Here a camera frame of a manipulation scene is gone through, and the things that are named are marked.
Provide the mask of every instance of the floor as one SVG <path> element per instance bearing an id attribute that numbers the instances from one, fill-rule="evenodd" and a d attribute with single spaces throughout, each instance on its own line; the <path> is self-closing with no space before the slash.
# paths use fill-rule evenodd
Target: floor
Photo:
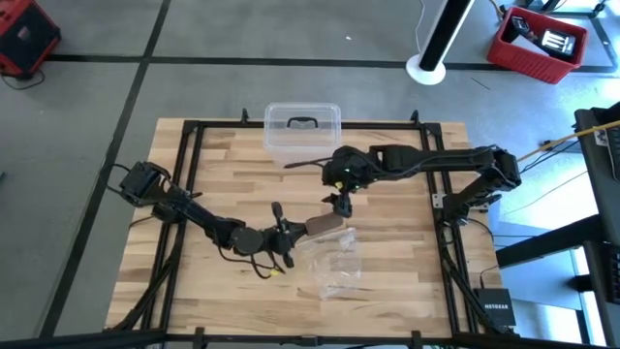
<path id="1" fill-rule="evenodd" d="M 336 103 L 346 119 L 405 120 L 419 110 L 422 120 L 465 121 L 474 145 L 497 143 L 518 155 L 569 134 L 575 110 L 618 100 L 620 79 L 605 53 L 605 46 L 620 48 L 613 8 L 600 18 L 607 43 L 589 20 L 564 18 L 589 31 L 586 71 L 607 73 L 573 73 L 550 85 L 492 71 L 484 57 L 497 20 L 488 2 L 477 1 L 446 57 L 446 79 L 422 86 L 393 64 L 416 52 L 419 2 L 360 1 L 40 0 L 64 39 L 43 66 L 46 81 L 25 91 L 0 84 L 0 100 L 12 101 L 0 128 L 0 276 L 10 280 L 0 288 L 0 338 L 39 332 L 110 144 L 119 144 L 118 163 L 145 158 L 160 117 L 239 118 L 246 108 L 262 118 L 267 104 L 284 101 Z M 426 4 L 421 41 L 439 7 Z M 146 64 L 144 54 L 155 63 Z M 227 59 L 235 57 L 266 60 Z M 268 58 L 300 61 L 283 66 Z M 310 59 L 353 63 L 316 66 Z M 471 70 L 456 70 L 463 63 Z M 560 190 L 511 212 L 583 171 L 578 156 L 555 160 L 506 195 L 499 222 L 552 229 L 592 211 L 583 175 L 563 188 L 584 193 L 583 205 L 563 205 L 567 214 L 542 209 L 566 201 Z M 57 333 L 101 329 L 132 212 L 104 195 Z M 536 312 L 528 304 L 521 312 Z M 544 336 L 528 330 L 536 321 L 528 324 L 519 325 L 525 336 Z"/>

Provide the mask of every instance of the red case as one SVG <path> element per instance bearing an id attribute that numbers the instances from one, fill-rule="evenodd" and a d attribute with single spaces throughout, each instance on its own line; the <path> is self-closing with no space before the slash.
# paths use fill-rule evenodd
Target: red case
<path id="1" fill-rule="evenodd" d="M 502 36 L 511 16 L 523 17 L 530 25 L 530 30 L 538 36 L 542 34 L 544 29 L 554 29 L 575 36 L 575 54 L 571 61 L 563 61 L 503 41 Z M 504 22 L 493 39 L 493 44 L 486 59 L 491 63 L 532 78 L 549 83 L 558 83 L 571 70 L 581 66 L 587 40 L 588 31 L 584 28 L 519 7 L 512 7 L 504 17 Z"/>
<path id="2" fill-rule="evenodd" d="M 10 57 L 0 51 L 0 74 L 2 75 L 23 79 L 32 78 L 32 75 L 39 69 L 56 45 L 58 45 L 58 42 L 60 42 L 60 29 L 33 0 L 0 0 L 0 38 L 5 36 L 7 32 L 16 25 L 16 21 L 24 12 L 30 8 L 36 9 L 43 21 L 46 21 L 57 33 L 54 38 L 46 44 L 45 49 L 40 52 L 36 63 L 27 70 L 19 67 L 17 62 L 14 62 Z"/>

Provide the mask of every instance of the butcher block tabletop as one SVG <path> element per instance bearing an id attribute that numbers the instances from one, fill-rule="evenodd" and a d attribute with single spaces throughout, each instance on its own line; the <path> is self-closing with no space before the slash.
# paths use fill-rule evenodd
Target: butcher block tabletop
<path id="1" fill-rule="evenodd" d="M 172 172 L 183 122 L 180 118 L 159 120 L 148 161 Z M 463 123 L 442 123 L 442 130 L 446 149 L 470 147 Z M 181 185 L 187 176 L 193 137 L 188 142 Z M 342 144 L 363 151 L 370 145 L 390 143 L 421 148 L 418 131 L 342 130 Z M 459 191 L 476 174 L 452 173 L 450 178 Z M 441 192 L 441 180 L 438 183 Z M 263 149 L 263 129 L 207 128 L 194 191 L 203 192 L 196 201 L 213 214 L 244 220 L 259 229 L 275 224 L 272 201 L 282 204 L 287 219 L 303 222 L 330 212 L 331 206 L 321 199 L 334 189 L 322 186 L 318 167 L 278 169 Z M 352 201 L 354 214 L 345 225 L 356 228 L 360 279 L 354 288 L 326 300 L 319 297 L 317 282 L 299 251 L 292 254 L 294 269 L 262 280 L 250 265 L 224 261 L 203 230 L 189 223 L 169 333 L 194 333 L 196 327 L 204 327 L 209 334 L 396 337 L 420 331 L 424 337 L 451 337 L 426 176 L 373 183 L 352 195 Z M 150 207 L 139 208 L 134 219 L 149 214 Z M 470 217 L 486 222 L 478 212 Z M 107 327 L 122 320 L 148 286 L 160 228 L 161 222 L 150 219 L 129 231 Z M 169 250 L 175 231 L 170 231 Z M 497 265 L 493 242 L 475 224 L 462 227 L 461 232 L 471 284 L 479 287 L 481 271 Z M 264 256 L 257 259 L 268 264 Z M 486 271 L 484 284 L 501 287 L 499 271 Z M 453 288 L 465 331 L 463 297 Z M 154 325 L 159 324 L 162 298 L 160 292 Z"/>

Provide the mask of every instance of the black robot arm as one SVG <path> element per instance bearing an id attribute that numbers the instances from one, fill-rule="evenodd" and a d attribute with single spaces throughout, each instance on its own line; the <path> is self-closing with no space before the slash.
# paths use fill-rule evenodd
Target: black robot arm
<path id="1" fill-rule="evenodd" d="M 287 165 L 294 168 L 316 162 Z M 510 191 L 521 179 L 516 159 L 496 146 L 465 150 L 418 150 L 401 144 L 373 145 L 367 153 L 351 146 L 333 152 L 323 165 L 323 185 L 338 189 L 324 202 L 333 205 L 333 212 L 351 217 L 353 208 L 349 195 L 379 180 L 399 180 L 420 172 L 476 171 L 480 177 L 457 194 L 443 198 L 446 220 L 462 220 L 471 206 L 491 204 L 500 196 L 496 191 Z"/>
<path id="2" fill-rule="evenodd" d="M 289 252 L 308 230 L 305 223 L 284 219 L 279 203 L 272 204 L 276 224 L 255 230 L 247 227 L 244 221 L 214 215 L 194 200 L 200 194 L 189 193 L 171 183 L 168 171 L 155 164 L 137 162 L 131 170 L 124 169 L 128 173 L 119 184 L 120 190 L 110 186 L 108 189 L 133 206 L 153 206 L 152 215 L 167 223 L 178 223 L 183 219 L 194 222 L 220 250 L 231 249 L 239 256 L 266 252 L 273 268 L 280 272 L 284 271 L 275 262 L 274 253 L 282 256 L 288 268 L 295 265 Z"/>

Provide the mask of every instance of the metal bracket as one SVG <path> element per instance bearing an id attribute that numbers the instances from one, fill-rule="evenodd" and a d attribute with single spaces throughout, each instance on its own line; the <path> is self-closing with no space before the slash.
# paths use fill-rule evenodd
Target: metal bracket
<path id="1" fill-rule="evenodd" d="M 199 121 L 197 120 L 185 120 L 183 122 L 183 135 L 189 135 L 196 130 L 196 127 L 199 125 Z"/>
<path id="2" fill-rule="evenodd" d="M 192 344 L 192 349 L 206 349 L 207 342 L 204 340 L 204 328 L 196 328 L 194 335 L 196 336 L 196 338 L 194 338 L 194 344 Z"/>
<path id="3" fill-rule="evenodd" d="M 248 113 L 248 110 L 244 108 L 243 111 L 241 111 L 241 124 L 245 125 L 246 123 L 248 123 L 249 118 L 250 114 Z"/>
<path id="4" fill-rule="evenodd" d="M 433 137 L 442 136 L 442 124 L 439 122 L 425 122 L 424 128 L 426 128 L 426 131 L 430 132 Z"/>
<path id="5" fill-rule="evenodd" d="M 445 196 L 446 194 L 433 194 L 431 198 L 433 201 L 433 208 L 444 208 Z M 489 203 L 485 203 L 480 206 L 471 206 L 469 207 L 469 209 L 478 210 L 480 212 L 487 212 L 490 207 L 491 205 Z"/>
<path id="6" fill-rule="evenodd" d="M 299 341 L 297 342 L 298 346 L 310 347 L 310 346 L 319 346 L 319 338 L 315 335 L 303 335 Z"/>
<path id="7" fill-rule="evenodd" d="M 422 333 L 420 331 L 411 331 L 411 345 L 409 349 L 422 349 Z"/>
<path id="8" fill-rule="evenodd" d="M 419 126 L 419 111 L 414 110 L 409 120 L 414 121 L 414 125 Z"/>

